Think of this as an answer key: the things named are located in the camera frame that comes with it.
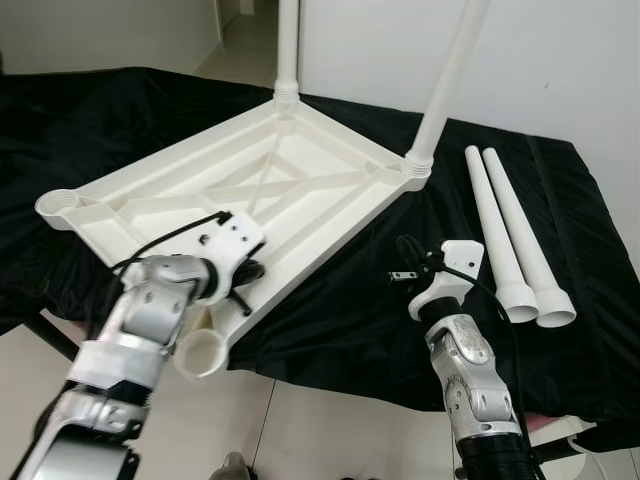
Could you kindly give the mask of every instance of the black cloth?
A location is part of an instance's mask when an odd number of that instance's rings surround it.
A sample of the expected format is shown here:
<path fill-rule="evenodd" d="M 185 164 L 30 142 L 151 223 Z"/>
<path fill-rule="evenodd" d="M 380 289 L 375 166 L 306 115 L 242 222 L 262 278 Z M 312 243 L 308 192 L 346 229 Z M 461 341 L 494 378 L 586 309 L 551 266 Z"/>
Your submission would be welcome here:
<path fill-rule="evenodd" d="M 39 195 L 76 188 L 271 98 L 267 89 L 151 69 L 0 77 L 0 328 L 44 306 L 71 320 L 108 310 L 108 269 L 72 232 L 34 212 Z M 304 97 L 317 110 L 403 155 L 420 115 Z M 408 297 L 388 285 L 403 269 L 395 238 L 425 247 L 483 240 L 464 148 L 493 146 L 578 317 L 515 326 L 525 404 L 588 420 L 640 417 L 640 285 L 594 179 L 567 142 L 450 120 L 426 187 L 406 193 L 289 295 L 231 351 L 230 368 L 380 398 L 418 410 L 442 393 Z M 480 280 L 493 288 L 489 262 Z M 465 310 L 513 381 L 511 345 L 495 307 L 474 289 Z"/>

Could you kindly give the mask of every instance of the white plastic tube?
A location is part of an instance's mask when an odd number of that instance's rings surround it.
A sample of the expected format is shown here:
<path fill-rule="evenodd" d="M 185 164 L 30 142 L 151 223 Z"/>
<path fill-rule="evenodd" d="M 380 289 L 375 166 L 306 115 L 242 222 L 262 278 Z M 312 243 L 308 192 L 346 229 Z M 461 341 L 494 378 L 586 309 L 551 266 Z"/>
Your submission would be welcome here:
<path fill-rule="evenodd" d="M 558 282 L 551 272 L 498 154 L 493 148 L 487 148 L 482 152 L 482 156 L 520 266 L 527 283 L 536 294 L 539 309 L 538 325 L 553 328 L 571 323 L 576 318 L 573 304 L 569 295 L 558 287 Z"/>
<path fill-rule="evenodd" d="M 211 313 L 202 305 L 192 305 L 173 355 L 176 370 L 187 380 L 198 381 L 226 370 L 228 363 L 228 341 L 214 329 Z"/>
<path fill-rule="evenodd" d="M 453 93 L 478 39 L 489 0 L 467 0 L 449 46 L 449 56 L 420 123 L 411 150 L 405 156 L 404 169 L 414 177 L 429 177 L 433 166 L 433 152 L 447 121 Z"/>
<path fill-rule="evenodd" d="M 480 151 L 477 147 L 470 146 L 464 153 L 478 205 L 485 246 L 496 281 L 496 297 L 512 323 L 528 322 L 538 314 L 536 297 L 522 276 L 498 204 L 491 191 L 489 177 L 482 165 Z"/>
<path fill-rule="evenodd" d="M 278 7 L 278 74 L 274 98 L 280 104 L 298 101 L 298 0 L 280 0 Z"/>

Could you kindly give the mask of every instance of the pipe end cap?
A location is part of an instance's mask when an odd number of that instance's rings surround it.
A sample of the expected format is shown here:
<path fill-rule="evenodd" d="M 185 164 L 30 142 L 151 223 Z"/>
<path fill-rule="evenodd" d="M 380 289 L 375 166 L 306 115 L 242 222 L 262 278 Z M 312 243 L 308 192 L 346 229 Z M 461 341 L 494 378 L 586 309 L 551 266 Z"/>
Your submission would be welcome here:
<path fill-rule="evenodd" d="M 528 285 L 501 287 L 496 292 L 496 297 L 507 311 L 511 323 L 529 322 L 538 315 L 536 295 Z"/>
<path fill-rule="evenodd" d="M 536 292 L 538 300 L 538 319 L 536 323 L 543 328 L 558 328 L 569 325 L 576 318 L 576 309 L 567 293 L 560 288 L 551 288 Z"/>

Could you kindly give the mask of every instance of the white pipe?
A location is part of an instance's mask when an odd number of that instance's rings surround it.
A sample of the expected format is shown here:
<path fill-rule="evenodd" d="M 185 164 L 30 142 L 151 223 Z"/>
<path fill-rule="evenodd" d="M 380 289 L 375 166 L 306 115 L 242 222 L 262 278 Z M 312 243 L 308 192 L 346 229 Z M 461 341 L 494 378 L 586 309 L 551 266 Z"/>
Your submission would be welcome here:
<path fill-rule="evenodd" d="M 278 7 L 278 76 L 274 98 L 291 105 L 298 101 L 298 0 L 280 0 Z"/>
<path fill-rule="evenodd" d="M 411 150 L 405 155 L 405 171 L 414 177 L 429 177 L 433 166 L 433 152 L 447 121 L 453 93 L 467 66 L 480 28 L 489 7 L 489 0 L 467 0 L 456 28 L 449 56 L 420 123 Z"/>
<path fill-rule="evenodd" d="M 493 148 L 482 152 L 487 171 L 491 177 L 504 221 L 509 229 L 520 266 L 536 293 L 538 300 L 538 320 L 541 327 L 561 327 L 576 318 L 576 311 L 569 295 L 558 287 L 553 272 L 547 263 L 542 248 L 536 239 L 527 216 L 522 210 L 516 192 L 500 163 L 500 158 Z"/>
<path fill-rule="evenodd" d="M 512 323 L 528 322 L 536 318 L 538 313 L 536 297 L 533 290 L 524 282 L 478 148 L 467 147 L 464 154 L 467 157 L 484 241 L 496 280 L 496 297 L 507 311 Z"/>

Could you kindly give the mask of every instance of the wire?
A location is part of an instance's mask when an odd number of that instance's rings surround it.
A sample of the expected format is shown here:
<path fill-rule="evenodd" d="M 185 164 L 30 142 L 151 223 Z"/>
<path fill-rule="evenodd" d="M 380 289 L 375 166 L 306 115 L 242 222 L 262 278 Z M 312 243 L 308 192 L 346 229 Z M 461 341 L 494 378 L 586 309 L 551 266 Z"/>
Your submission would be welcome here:
<path fill-rule="evenodd" d="M 587 450 L 586 448 L 576 444 L 576 438 L 577 438 L 577 435 L 571 435 L 570 437 L 567 438 L 567 443 L 571 445 L 571 448 L 573 448 L 576 452 L 586 453 L 587 455 L 589 455 L 593 459 L 593 461 L 596 462 L 596 467 L 598 467 L 598 470 L 600 471 L 600 475 L 602 475 L 602 479 L 609 480 L 609 476 L 607 475 L 607 472 L 605 471 L 604 466 L 600 462 L 600 459 L 591 450 Z"/>
<path fill-rule="evenodd" d="M 502 317 L 503 321 L 507 323 L 509 327 L 509 334 L 511 337 L 511 344 L 513 348 L 513 370 L 514 370 L 514 383 L 515 383 L 515 409 L 516 415 L 518 418 L 518 424 L 520 425 L 520 430 L 522 431 L 522 438 L 524 441 L 525 449 L 529 457 L 531 458 L 531 462 L 533 464 L 533 468 L 535 470 L 536 476 L 540 480 L 546 480 L 544 473 L 542 472 L 542 468 L 540 467 L 540 462 L 535 457 L 533 448 L 531 447 L 531 439 L 529 438 L 529 429 L 527 428 L 527 421 L 524 410 L 524 401 L 523 401 L 523 391 L 522 391 L 522 382 L 521 382 L 521 368 L 520 368 L 520 345 L 518 343 L 518 338 L 516 336 L 515 330 L 509 319 L 509 315 L 507 311 L 500 303 L 500 300 L 494 295 L 494 293 L 489 290 L 483 283 L 479 282 L 475 278 L 455 270 L 453 268 L 447 267 L 444 264 L 444 256 L 442 252 L 438 252 L 436 254 L 428 254 L 425 252 L 424 248 L 420 243 L 411 235 L 401 235 L 396 238 L 396 247 L 400 255 L 402 255 L 407 263 L 407 266 L 412 270 L 416 271 L 418 277 L 421 281 L 431 282 L 431 275 L 433 272 L 443 271 L 447 272 L 451 275 L 454 275 L 458 278 L 466 280 L 473 286 L 478 287 L 483 293 L 491 298 L 496 308 L 498 309 L 498 314 Z"/>
<path fill-rule="evenodd" d="M 143 258 L 141 257 L 141 255 L 145 252 L 147 252 L 148 250 L 151 250 L 152 248 L 158 246 L 159 244 L 166 242 L 167 240 L 180 235 L 184 232 L 187 232 L 195 227 L 199 227 L 200 225 L 204 225 L 205 223 L 208 223 L 212 220 L 219 220 L 219 224 L 222 225 L 224 222 L 226 222 L 227 220 L 229 220 L 232 217 L 232 214 L 230 212 L 226 212 L 226 211 L 219 211 L 214 213 L 213 215 L 209 215 L 206 217 L 203 217 L 199 220 L 196 220 L 194 222 L 191 223 L 187 223 L 186 225 L 183 225 L 182 227 L 176 228 L 175 230 L 170 231 L 169 233 L 165 233 L 164 235 L 156 238 L 155 240 L 151 240 L 149 243 L 143 245 L 142 247 L 140 247 L 138 250 L 136 250 L 135 253 L 133 253 L 133 255 L 131 255 L 129 258 L 126 258 L 118 263 L 116 263 L 113 267 L 111 267 L 111 271 L 115 272 L 116 270 L 120 269 L 120 271 L 118 272 L 118 275 L 115 276 L 113 278 L 113 280 L 111 281 L 111 285 L 109 287 L 109 291 L 107 293 L 107 302 L 106 302 L 106 306 L 105 309 L 110 309 L 111 305 L 113 305 L 116 301 L 115 296 L 118 290 L 118 285 L 120 285 L 120 283 L 122 282 L 122 278 L 124 277 L 125 273 L 127 273 L 127 270 L 129 269 L 129 267 L 134 264 L 134 263 L 138 263 L 141 262 L 143 260 Z M 107 317 L 109 315 L 108 311 L 105 311 L 103 313 L 103 319 L 104 321 L 107 320 Z M 95 330 L 95 322 L 93 321 L 93 316 L 89 317 L 89 320 L 87 322 L 87 340 L 90 340 L 92 338 L 94 338 L 94 330 Z"/>
<path fill-rule="evenodd" d="M 513 324 L 509 319 L 509 314 L 505 310 L 500 300 L 498 300 L 498 297 L 496 297 L 491 290 L 489 290 L 484 284 L 482 284 L 475 278 L 465 273 L 459 272 L 458 270 L 455 270 L 453 268 L 447 267 L 446 265 L 442 266 L 442 271 L 447 272 L 463 280 L 466 280 L 473 286 L 478 287 L 480 290 L 482 290 L 483 293 L 488 295 L 496 304 L 498 313 L 500 314 L 502 319 L 507 323 L 509 327 L 509 334 L 511 336 L 511 343 L 513 348 L 513 370 L 514 370 L 513 375 L 514 375 L 514 383 L 515 383 L 515 391 L 516 391 L 515 392 L 516 407 L 518 410 L 517 411 L 518 424 L 520 425 L 520 430 L 522 430 L 522 438 L 524 440 L 525 448 L 527 449 L 529 455 L 531 456 L 531 460 L 533 461 L 536 475 L 540 480 L 546 480 L 546 477 L 542 472 L 542 468 L 540 468 L 539 462 L 534 457 L 533 448 L 531 447 L 531 439 L 529 438 L 529 428 L 527 427 L 527 420 L 526 420 L 525 410 L 524 410 L 524 401 L 523 401 L 524 395 L 522 392 L 522 382 L 521 382 L 522 377 L 521 377 L 521 369 L 520 369 L 520 344 L 518 343 L 518 337 L 516 336 L 516 332 L 513 328 Z"/>

